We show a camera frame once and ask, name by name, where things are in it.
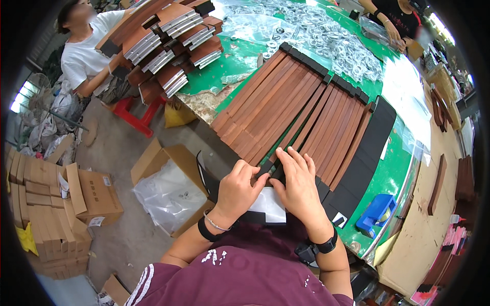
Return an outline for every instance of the red plastic stool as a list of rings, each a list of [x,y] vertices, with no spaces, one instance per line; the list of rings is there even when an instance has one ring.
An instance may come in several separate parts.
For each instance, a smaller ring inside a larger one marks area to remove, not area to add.
[[[158,110],[158,107],[160,105],[165,106],[166,100],[163,99],[161,96],[156,97],[154,101],[148,106],[145,115],[141,119],[136,118],[129,112],[131,110],[131,107],[133,107],[133,103],[133,97],[130,96],[124,98],[117,102],[116,106],[114,108],[111,108],[111,111],[124,119],[124,121],[129,123],[136,130],[143,133],[147,138],[150,138],[151,136],[153,136],[153,130],[151,130],[148,125],[153,119],[153,116]]]

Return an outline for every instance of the white stripe on sleeve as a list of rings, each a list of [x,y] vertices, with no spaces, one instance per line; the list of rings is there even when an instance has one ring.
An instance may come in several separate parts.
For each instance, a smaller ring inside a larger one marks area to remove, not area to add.
[[[145,286],[143,287],[143,290],[141,291],[140,296],[138,297],[136,302],[134,302],[134,306],[136,306],[136,304],[139,303],[145,297],[145,294],[147,293],[148,289],[150,288],[151,278],[153,277],[154,270],[155,269],[153,268],[153,264],[151,263],[150,264],[150,274],[149,274],[148,279],[145,283]]]
[[[147,273],[148,273],[148,267],[145,268],[145,271],[141,275],[140,281],[139,281],[138,285],[136,286],[136,289],[134,289],[133,293],[131,294],[131,296],[129,297],[129,299],[126,301],[126,303],[124,304],[124,306],[131,306],[131,304],[134,301],[134,298],[136,297],[136,294],[138,294],[138,291],[140,291],[140,288],[141,288],[141,285],[143,284],[143,281],[145,279],[147,279]]]

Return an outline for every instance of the green workbench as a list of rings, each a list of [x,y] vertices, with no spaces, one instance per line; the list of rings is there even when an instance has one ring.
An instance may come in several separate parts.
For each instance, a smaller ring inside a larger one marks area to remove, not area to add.
[[[352,34],[357,34],[361,42],[379,59],[383,59],[384,57],[392,59],[393,57],[398,56],[385,46],[364,37],[360,32],[359,24],[349,18],[349,13],[345,10],[333,6],[326,1],[324,1],[323,4],[318,3],[317,6],[323,7],[327,14],[339,22],[342,27],[349,30]],[[203,70],[194,71],[188,74],[189,83],[183,87],[179,93],[194,95],[205,91],[219,92],[226,86],[221,82],[222,77],[255,71],[258,54],[267,49],[266,46],[240,39],[232,41],[226,36],[220,36],[220,38],[224,49],[223,55]],[[319,58],[318,56],[316,58],[312,56],[312,58],[323,64],[326,68],[331,68],[331,62],[329,62],[329,60]],[[224,99],[223,102],[220,102],[214,110],[207,110],[207,112],[211,112],[216,116],[220,111],[225,109],[233,97],[240,91],[241,87],[243,87],[252,76],[253,74],[245,79],[230,95],[228,95],[227,98]],[[359,84],[344,74],[342,74],[342,77],[354,86],[361,87],[362,90],[369,95],[370,100],[374,100],[377,95],[381,94],[383,87],[381,82],[372,83],[371,81],[364,80],[362,84]],[[194,105],[189,106],[198,116],[200,115],[199,112],[202,112],[202,107],[196,107]],[[378,167],[364,197],[349,221],[345,224],[344,228],[338,228],[339,237],[344,244],[358,257],[365,259],[370,264],[372,263],[374,256],[374,252],[372,252],[375,249],[374,247],[388,240],[396,218],[392,217],[385,232],[380,235],[379,241],[376,241],[376,243],[373,243],[373,239],[361,234],[356,229],[355,223],[374,197],[380,193],[392,194],[395,199],[397,199],[399,205],[397,210],[392,213],[392,216],[398,215],[402,210],[409,195],[409,186],[414,181],[417,167],[417,161],[413,158],[413,155],[402,148],[402,131],[404,128],[405,125],[403,121],[400,117],[397,117],[390,133],[384,159],[379,161]],[[375,231],[378,233],[380,228],[375,227]]]

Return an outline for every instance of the white t-shirt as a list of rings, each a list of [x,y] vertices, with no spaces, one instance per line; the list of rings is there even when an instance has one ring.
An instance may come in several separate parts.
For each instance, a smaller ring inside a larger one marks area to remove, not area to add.
[[[65,49],[61,55],[61,71],[73,89],[76,89],[86,79],[93,79],[109,64],[112,57],[107,58],[98,53],[95,46],[123,18],[123,15],[124,11],[100,13],[90,23],[93,32],[89,38],[79,43],[65,43]],[[94,94],[97,96],[107,90],[111,80],[110,75],[94,90]]]

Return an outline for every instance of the black t-shirt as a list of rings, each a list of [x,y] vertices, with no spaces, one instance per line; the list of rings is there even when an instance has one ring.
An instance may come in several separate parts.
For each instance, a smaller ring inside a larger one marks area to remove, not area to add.
[[[392,21],[401,38],[409,37],[415,39],[417,29],[420,26],[420,18],[415,12],[411,14],[404,13],[397,0],[372,0],[372,3]],[[374,15],[370,14],[369,18],[377,24],[383,25]]]

